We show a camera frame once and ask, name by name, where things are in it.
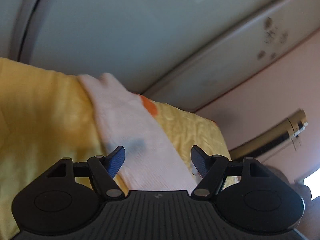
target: white cloth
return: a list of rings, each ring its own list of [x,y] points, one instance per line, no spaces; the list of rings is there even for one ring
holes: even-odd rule
[[[129,190],[194,190],[191,173],[140,96],[109,73],[99,79],[81,75],[80,81],[93,103],[107,153],[118,146],[125,149],[119,174]]]

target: yellow fabric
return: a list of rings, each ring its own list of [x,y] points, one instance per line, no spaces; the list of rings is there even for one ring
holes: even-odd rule
[[[154,118],[188,167],[194,144],[230,158],[214,122],[154,104]],[[64,156],[82,162],[104,154],[92,104],[75,76],[0,58],[0,240],[18,232],[11,203],[32,180]],[[119,176],[115,181],[128,191]]]

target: small logo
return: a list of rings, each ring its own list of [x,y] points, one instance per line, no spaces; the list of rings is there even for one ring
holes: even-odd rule
[[[162,198],[162,197],[163,197],[163,195],[162,195],[162,194],[160,194],[160,193],[158,193],[158,194],[155,194],[155,197],[156,197],[157,199],[159,199],[159,198]]]

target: pink wall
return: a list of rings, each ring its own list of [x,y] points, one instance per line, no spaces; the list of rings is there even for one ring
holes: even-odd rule
[[[301,146],[297,151],[287,147],[265,163],[282,170],[290,182],[320,166],[320,31],[197,114],[216,121],[232,149],[298,108],[308,119]]]

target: light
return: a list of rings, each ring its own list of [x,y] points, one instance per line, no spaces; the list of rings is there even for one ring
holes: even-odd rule
[[[311,190],[311,199],[320,196],[320,169],[312,173],[309,177],[304,179],[304,185]]]

